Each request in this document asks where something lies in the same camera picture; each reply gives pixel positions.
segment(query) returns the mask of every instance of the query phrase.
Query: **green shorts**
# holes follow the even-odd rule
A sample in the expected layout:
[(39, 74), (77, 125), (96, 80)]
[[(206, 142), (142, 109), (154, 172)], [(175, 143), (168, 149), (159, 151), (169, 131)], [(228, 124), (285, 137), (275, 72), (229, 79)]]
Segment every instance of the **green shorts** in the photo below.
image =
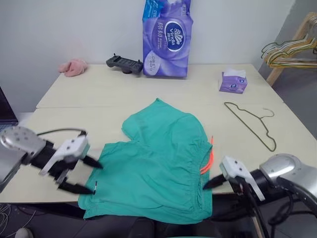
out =
[(129, 142), (106, 144), (80, 195), (84, 218), (97, 215), (144, 216), (174, 224), (193, 224), (211, 216), (211, 191), (203, 190), (211, 144), (200, 122), (156, 99), (122, 126)]

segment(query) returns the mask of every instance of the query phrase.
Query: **tissue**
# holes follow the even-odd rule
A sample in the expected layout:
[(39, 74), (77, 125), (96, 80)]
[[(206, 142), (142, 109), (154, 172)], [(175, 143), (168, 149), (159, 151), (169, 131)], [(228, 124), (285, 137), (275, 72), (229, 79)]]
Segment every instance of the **tissue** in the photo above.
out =
[(227, 69), (218, 82), (219, 91), (242, 94), (248, 82), (245, 70)]
[(146, 0), (143, 13), (143, 72), (186, 77), (193, 20), (191, 0)]

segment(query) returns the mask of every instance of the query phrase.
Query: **laptop screen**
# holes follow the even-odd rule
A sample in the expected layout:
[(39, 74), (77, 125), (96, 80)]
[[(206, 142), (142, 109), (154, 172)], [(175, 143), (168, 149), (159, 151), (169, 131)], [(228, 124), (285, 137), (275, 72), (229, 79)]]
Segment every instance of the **laptop screen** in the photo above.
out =
[(17, 121), (17, 119), (0, 87), (0, 122), (2, 121)]

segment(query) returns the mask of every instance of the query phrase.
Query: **laptop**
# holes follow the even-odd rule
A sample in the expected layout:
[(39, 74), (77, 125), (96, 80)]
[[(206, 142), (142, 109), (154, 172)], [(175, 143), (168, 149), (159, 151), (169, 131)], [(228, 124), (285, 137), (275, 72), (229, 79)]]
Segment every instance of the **laptop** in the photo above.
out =
[(17, 124), (18, 119), (0, 87), (0, 131)]

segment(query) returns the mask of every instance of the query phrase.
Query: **pink cloth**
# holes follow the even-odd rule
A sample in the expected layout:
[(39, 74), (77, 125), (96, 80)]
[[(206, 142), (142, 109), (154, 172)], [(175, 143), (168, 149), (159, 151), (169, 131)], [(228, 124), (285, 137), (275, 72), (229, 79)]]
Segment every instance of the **pink cloth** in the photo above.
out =
[(63, 63), (58, 67), (60, 73), (64, 73), (66, 77), (73, 77), (82, 74), (88, 65), (82, 59), (72, 59), (68, 63)]

